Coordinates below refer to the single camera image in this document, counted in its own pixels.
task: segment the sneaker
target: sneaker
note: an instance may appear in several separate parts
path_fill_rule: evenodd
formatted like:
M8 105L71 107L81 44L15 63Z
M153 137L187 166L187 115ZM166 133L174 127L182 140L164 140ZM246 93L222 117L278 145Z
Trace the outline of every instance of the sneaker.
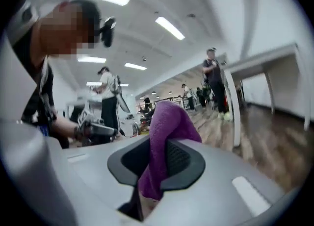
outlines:
M219 113L219 114L218 114L218 118L219 118L219 119L224 119L224 113Z
M229 112L224 114L224 120L225 121L229 121L230 120L230 113Z

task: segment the gray machine surface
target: gray machine surface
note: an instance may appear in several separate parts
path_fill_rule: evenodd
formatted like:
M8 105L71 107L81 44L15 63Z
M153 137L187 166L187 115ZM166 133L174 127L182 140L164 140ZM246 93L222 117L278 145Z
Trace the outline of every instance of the gray machine surface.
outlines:
M203 157L205 170L187 189L164 192L155 210L139 222L118 211L137 189L119 183L108 169L108 159L117 151L134 148L138 141L147 141L148 136L62 150L55 139L44 138L33 127L1 123L0 139L0 155L13 183L50 225L259 225L260 217L265 220L266 213L275 217L289 200L277 208L276 202L284 197L281 188L231 152L178 140ZM140 160L135 154L134 162ZM270 209L258 216L252 214L232 184L239 176L255 187Z

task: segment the towel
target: towel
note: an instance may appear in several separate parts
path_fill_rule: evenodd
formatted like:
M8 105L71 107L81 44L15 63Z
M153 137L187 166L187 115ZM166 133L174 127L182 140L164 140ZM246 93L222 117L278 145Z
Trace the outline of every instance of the towel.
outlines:
M187 112L179 105L162 100L155 109L150 127L150 163L138 181L142 196L160 200L160 184L167 176L165 142L167 139L189 139L202 142Z

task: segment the white shirt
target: white shirt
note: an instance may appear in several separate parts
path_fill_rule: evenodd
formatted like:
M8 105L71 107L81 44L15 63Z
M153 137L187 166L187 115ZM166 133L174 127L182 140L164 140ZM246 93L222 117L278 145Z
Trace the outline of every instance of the white shirt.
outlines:
M186 97L188 97L188 98L192 97L188 86L185 86L185 87L184 87L184 92L186 93Z
M102 99L108 99L108 98L114 97L114 94L110 90L110 84L111 84L112 78L113 78L113 75L111 72L104 72L102 77L100 78L100 82L106 84L106 88L101 93Z

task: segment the purple towel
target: purple towel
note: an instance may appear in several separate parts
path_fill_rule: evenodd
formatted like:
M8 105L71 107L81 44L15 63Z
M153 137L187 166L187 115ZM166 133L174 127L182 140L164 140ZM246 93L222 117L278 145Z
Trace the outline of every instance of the purple towel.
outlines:
M202 139L186 111L168 100L158 103L149 134L150 163L138 181L138 188L144 197L160 200L160 184L167 178L166 139L190 139L196 142L202 142Z

